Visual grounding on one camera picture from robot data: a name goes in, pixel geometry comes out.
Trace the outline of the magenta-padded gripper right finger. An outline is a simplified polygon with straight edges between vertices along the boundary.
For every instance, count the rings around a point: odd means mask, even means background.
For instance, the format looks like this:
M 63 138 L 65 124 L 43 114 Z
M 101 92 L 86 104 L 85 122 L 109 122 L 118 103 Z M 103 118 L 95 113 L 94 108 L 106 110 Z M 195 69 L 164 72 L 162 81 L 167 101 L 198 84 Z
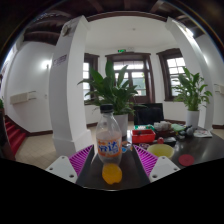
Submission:
M 140 146 L 134 145 L 132 153 L 137 169 L 140 172 L 140 177 L 146 183 L 155 182 L 180 170 L 166 156 L 157 157 Z

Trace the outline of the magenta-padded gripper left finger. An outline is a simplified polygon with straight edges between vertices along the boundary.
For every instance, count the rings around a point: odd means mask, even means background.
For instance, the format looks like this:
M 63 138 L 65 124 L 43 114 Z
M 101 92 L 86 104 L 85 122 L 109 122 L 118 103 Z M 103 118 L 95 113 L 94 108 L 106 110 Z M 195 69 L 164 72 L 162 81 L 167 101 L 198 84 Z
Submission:
M 70 157 L 60 156 L 46 168 L 46 171 L 79 186 L 83 186 L 93 157 L 94 146 L 90 145 Z

